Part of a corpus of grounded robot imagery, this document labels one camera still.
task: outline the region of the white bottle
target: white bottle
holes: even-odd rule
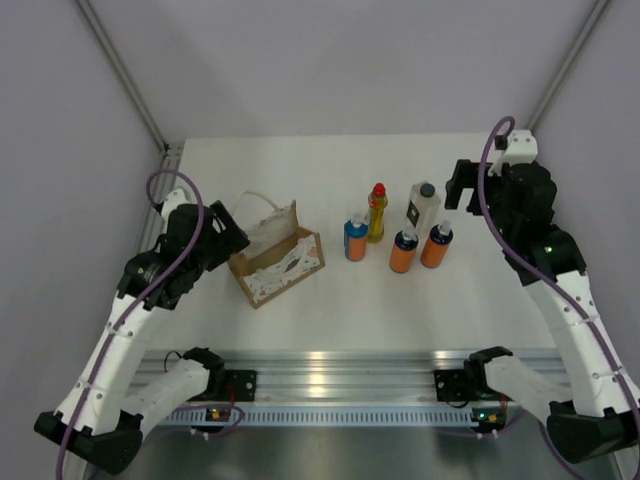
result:
[[[438,205],[440,197],[436,193],[436,187],[431,183],[420,182],[411,187],[407,219],[415,227],[418,238],[429,236],[429,231],[436,221]]]

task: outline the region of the white cap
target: white cap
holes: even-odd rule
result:
[[[440,235],[444,235],[445,237],[448,236],[451,232],[451,222],[449,220],[443,220],[438,226],[438,231],[440,232]]]
[[[402,229],[402,237],[405,240],[418,240],[418,234],[416,233],[416,228],[409,224]]]
[[[356,213],[353,217],[351,217],[351,224],[358,228],[360,225],[362,224],[368,225],[369,222],[367,221],[367,219],[365,218],[364,215],[362,215],[361,213]]]

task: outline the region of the bottle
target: bottle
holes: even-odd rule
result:
[[[396,235],[393,250],[391,250],[391,260],[389,261],[391,270],[396,273],[408,272],[411,268],[413,257],[416,256],[417,248],[418,235],[416,235],[415,228],[408,225]]]
[[[426,238],[433,227],[440,205],[436,187],[429,182],[416,183],[411,187],[407,218],[416,229],[418,238]]]
[[[369,194],[369,243],[378,243],[384,235],[384,221],[382,215],[389,201],[387,191],[382,183],[376,183]]]
[[[356,214],[344,224],[344,254],[352,262],[359,262],[367,253],[368,230],[362,215]]]
[[[420,261],[425,267],[436,268],[442,263],[445,253],[453,240],[453,230],[451,230],[451,222],[443,220],[440,225],[436,225],[431,229],[427,244],[422,250]]]

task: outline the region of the black bracket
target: black bracket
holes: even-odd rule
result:
[[[217,393],[205,392],[193,397],[190,401],[253,402],[256,396],[257,380],[258,372],[255,370],[226,370],[222,379],[222,388]]]
[[[478,400],[464,369],[434,370],[433,375],[439,402],[455,405]]]
[[[472,384],[472,388],[479,395],[489,395],[495,393],[489,385],[484,373],[484,366],[494,358],[511,357],[513,353],[504,347],[485,348],[469,355],[469,359],[464,361],[464,371]]]

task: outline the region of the metal extrusion bar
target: metal extrusion bar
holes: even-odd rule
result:
[[[245,406],[243,427],[476,427],[471,408],[450,407],[260,407]],[[163,427],[216,427],[228,421],[213,420],[205,409],[174,412]]]
[[[567,52],[567,55],[558,68],[555,76],[549,85],[547,85],[544,95],[538,102],[538,106],[527,122],[525,128],[535,131],[540,125],[547,111],[556,99],[560,89],[569,78],[578,58],[580,58],[580,55],[584,52],[588,41],[593,37],[596,27],[602,23],[602,20],[612,4],[613,0],[597,0],[594,3],[587,19],[582,25],[582,28],[580,28],[578,35],[571,44],[571,48]]]
[[[90,0],[72,0],[73,4],[78,9],[83,21],[89,27],[89,30],[96,39],[96,42],[102,53],[104,54],[109,66],[112,68],[116,79],[120,83],[121,87],[125,91],[127,97],[131,101],[131,104],[135,108],[136,112],[140,116],[142,123],[146,127],[149,135],[153,139],[154,143],[158,147],[159,151],[166,150],[167,142],[164,140],[156,121],[154,120],[149,108],[147,107],[142,95],[133,77],[127,70],[124,62],[120,58],[118,51],[116,50],[113,42],[109,38],[107,31],[105,30],[100,17],[96,13],[95,8],[91,5]]]
[[[130,388],[141,388],[162,375],[166,353],[148,351]],[[407,407],[419,410],[444,407],[437,400],[434,370],[461,368],[463,360],[472,352],[216,353],[225,359],[229,369],[258,372],[256,406],[323,409]],[[566,370],[556,350],[520,350],[514,354],[548,380],[568,385]]]

